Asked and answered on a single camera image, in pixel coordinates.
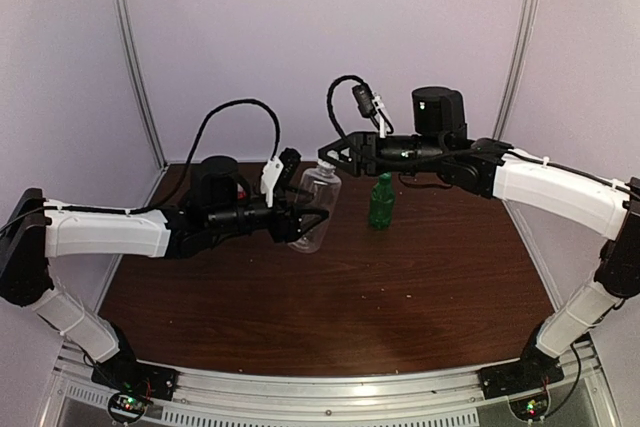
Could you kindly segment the large clear plastic bottle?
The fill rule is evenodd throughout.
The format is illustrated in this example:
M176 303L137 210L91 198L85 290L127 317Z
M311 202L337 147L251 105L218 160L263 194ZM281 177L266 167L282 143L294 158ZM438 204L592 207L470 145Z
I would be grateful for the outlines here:
M303 172L299 185L301 192L297 195L296 202L307 208L326 210L328 216L300 239L291 243L292 249L305 254L315 253L320 249L341 187L342 180L336 174L336 167L326 161L318 160L315 167Z

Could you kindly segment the white nozzle bottle cap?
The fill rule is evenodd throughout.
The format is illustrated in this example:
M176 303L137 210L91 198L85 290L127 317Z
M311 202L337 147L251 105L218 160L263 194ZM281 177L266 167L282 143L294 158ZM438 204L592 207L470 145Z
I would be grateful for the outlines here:
M324 160L321 160L321 159L319 159L317 161L317 167L320 168L321 170L327 171L327 172L334 171L336 169L336 167L334 165L332 165L331 163L326 162Z

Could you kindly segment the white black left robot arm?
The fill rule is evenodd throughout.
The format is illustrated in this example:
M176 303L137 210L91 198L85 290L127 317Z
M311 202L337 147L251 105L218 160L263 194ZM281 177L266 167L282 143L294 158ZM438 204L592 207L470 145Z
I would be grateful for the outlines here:
M139 210L66 205L27 189L1 229L1 297L31 308L81 347L97 373L123 391L144 380L125 334L86 309L49 274L52 258L85 254L187 259L226 239L266 230L276 243L293 243L329 217L312 194L286 197L299 156L286 149L263 167L257 193L235 159L212 156L184 170L187 192L175 206Z

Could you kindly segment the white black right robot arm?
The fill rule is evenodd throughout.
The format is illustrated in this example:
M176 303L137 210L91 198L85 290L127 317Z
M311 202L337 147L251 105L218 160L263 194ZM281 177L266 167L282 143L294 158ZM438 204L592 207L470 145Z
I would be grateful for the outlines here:
M513 366L519 387L535 387L576 340L639 294L639 181L594 175L532 155L508 142L468 136L462 94L419 87L411 94L414 132L394 131L379 95L360 77L334 80L326 109L338 139L321 159L352 176L430 173L448 186L537 213L601 239L586 280L535 328Z

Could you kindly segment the green bottle cap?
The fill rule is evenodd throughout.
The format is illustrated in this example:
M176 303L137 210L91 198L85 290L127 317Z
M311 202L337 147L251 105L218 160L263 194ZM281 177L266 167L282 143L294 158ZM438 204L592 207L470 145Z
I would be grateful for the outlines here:
M392 180L392 174L391 173L383 173L379 176L379 182L381 184L390 184Z

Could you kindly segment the green plastic bottle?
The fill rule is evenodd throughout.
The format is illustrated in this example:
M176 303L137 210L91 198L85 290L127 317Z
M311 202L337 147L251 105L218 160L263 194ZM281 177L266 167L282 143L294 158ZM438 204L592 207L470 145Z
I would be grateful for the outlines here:
M392 222L394 204L395 192L392 180L390 184L381 184L378 177L370 195L369 225L376 230L389 228Z

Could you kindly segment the right aluminium frame post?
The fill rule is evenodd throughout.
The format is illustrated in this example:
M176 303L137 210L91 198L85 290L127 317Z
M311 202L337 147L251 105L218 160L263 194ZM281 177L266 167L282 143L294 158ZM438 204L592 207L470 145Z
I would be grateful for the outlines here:
M501 96L493 137L501 139L508 126L509 118L515 105L519 83L524 70L526 54L534 29L539 0L522 0L515 42L507 77Z

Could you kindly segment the aluminium frame post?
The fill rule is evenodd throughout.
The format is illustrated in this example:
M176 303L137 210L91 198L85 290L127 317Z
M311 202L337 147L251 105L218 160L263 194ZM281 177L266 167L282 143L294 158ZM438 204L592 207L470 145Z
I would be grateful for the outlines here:
M167 160L161 145L158 129L149 103L143 71L135 43L134 29L128 0L113 0L116 21L123 46L125 65L129 75L135 103L141 119L142 129L158 169L167 166Z
M501 96L493 137L501 139L508 126L509 118L515 105L519 83L524 70L526 54L534 29L539 0L522 0L515 42L507 77Z

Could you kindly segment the aluminium front rail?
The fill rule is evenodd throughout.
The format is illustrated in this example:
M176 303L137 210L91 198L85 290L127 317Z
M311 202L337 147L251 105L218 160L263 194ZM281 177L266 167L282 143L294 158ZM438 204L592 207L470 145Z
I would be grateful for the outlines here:
M137 426L526 426L522 408L548 403L546 426L617 426L591 341L561 358L564 378L488 398L477 366L360 377L277 377L183 368L171 400L152 400Z

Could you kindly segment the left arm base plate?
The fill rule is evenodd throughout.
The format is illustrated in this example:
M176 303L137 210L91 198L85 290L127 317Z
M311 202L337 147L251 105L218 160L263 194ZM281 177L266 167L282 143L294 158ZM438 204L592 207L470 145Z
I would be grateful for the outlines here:
M171 401L177 376L178 372L172 368L110 359L93 367L91 381L137 398Z

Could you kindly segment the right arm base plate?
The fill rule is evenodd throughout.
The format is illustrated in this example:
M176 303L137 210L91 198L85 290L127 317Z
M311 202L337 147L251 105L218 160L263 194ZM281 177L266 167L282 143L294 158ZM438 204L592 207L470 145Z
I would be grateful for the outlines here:
M541 365L533 361L517 360L483 367L478 371L478 376L484 398L494 399L560 382L564 379L564 372L555 362Z

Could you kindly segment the left aluminium frame post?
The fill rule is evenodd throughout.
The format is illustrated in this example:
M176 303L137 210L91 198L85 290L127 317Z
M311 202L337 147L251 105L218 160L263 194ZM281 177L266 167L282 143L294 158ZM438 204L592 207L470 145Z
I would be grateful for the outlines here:
M128 0L113 0L116 21L123 46L125 65L129 75L135 103L141 119L142 129L158 169L167 166L167 160L161 145L158 129L149 103L143 71L135 43L134 29Z

